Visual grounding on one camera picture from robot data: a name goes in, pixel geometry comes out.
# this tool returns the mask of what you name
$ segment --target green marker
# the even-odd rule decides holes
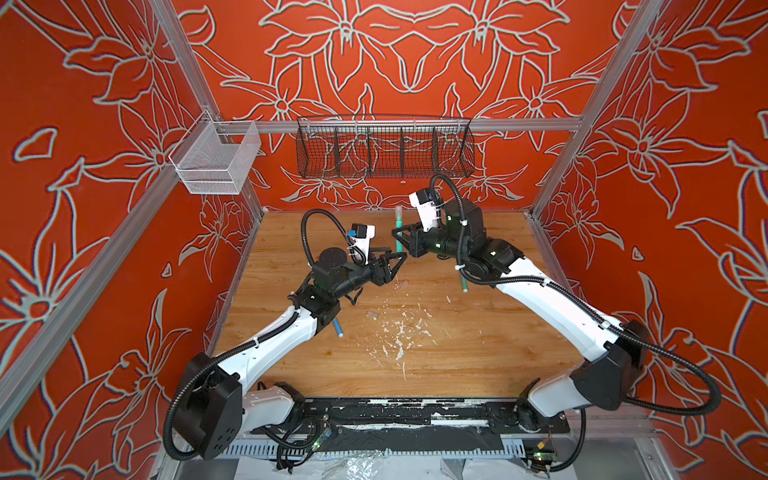
[[[395,207],[395,227],[402,227],[402,206],[398,205]],[[402,243],[395,241],[397,243],[397,251],[402,252]]]

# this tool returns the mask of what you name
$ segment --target floral wallpaper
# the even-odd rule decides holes
[[[200,109],[146,0],[4,2],[0,38],[13,45],[0,75],[2,374]],[[146,477],[253,225],[242,197],[177,186],[0,439],[0,478]]]
[[[639,0],[174,0],[230,120],[312,114],[577,117]],[[250,176],[277,210],[408,204],[423,180],[304,180],[290,134],[263,136]],[[567,132],[478,133],[464,195],[533,202]]]
[[[542,223],[577,293],[703,366],[654,413],[682,478],[768,476],[768,5],[666,2]],[[706,389],[654,358],[638,394]]]

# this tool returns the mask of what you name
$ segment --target black wire basket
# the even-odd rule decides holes
[[[475,171],[468,118],[367,114],[297,121],[303,178],[469,177]]]

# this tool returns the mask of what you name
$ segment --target wooden table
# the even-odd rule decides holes
[[[376,225],[374,247],[395,240],[393,212],[335,212],[344,227]],[[243,342],[288,306],[309,270],[300,213],[270,212],[263,220],[217,352]],[[406,212],[405,223],[418,221]],[[544,268],[522,214],[485,213],[490,237],[503,238]],[[315,258],[345,247],[330,219],[308,225]],[[517,300],[486,286],[463,293],[455,261],[408,258],[397,281],[365,286],[357,306],[342,299],[339,338],[333,326],[295,348],[262,380],[285,381],[307,396],[516,396],[536,377],[581,362],[578,351]]]

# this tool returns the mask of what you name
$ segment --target robotic arm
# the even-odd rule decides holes
[[[435,182],[443,180],[454,198],[443,203]],[[552,325],[584,357],[584,363],[569,374],[529,384],[518,397],[516,418],[530,432],[546,425],[547,418],[565,409],[598,406],[618,409],[622,402],[676,415],[704,415],[720,404],[720,389],[695,364],[650,344],[641,323],[622,323],[588,305],[558,285],[509,242],[486,235],[482,211],[462,199],[455,185],[442,175],[432,178],[429,188],[409,196],[421,222],[405,225],[392,235],[412,257],[435,253],[441,259],[456,259],[456,269],[467,281],[496,288]],[[699,376],[710,389],[702,406],[675,409],[627,396],[641,374],[647,351],[665,356]]]
[[[306,241],[306,221],[313,214],[324,214],[334,221],[349,244],[349,256],[334,247],[325,249],[314,260]],[[249,396],[247,404],[243,396],[279,359],[332,323],[341,310],[342,297],[354,305],[363,285],[391,282],[408,256],[388,248],[370,248],[373,225],[354,223],[346,231],[325,210],[307,212],[301,230],[311,271],[289,296],[293,305],[234,349],[213,359],[200,353],[187,364],[164,423],[163,443],[171,458],[187,460],[200,455],[209,460],[226,449],[239,433],[285,422],[294,404],[303,400],[292,387],[278,384],[259,391]],[[356,290],[353,299],[349,295]],[[180,451],[173,443],[172,429],[193,449]]]

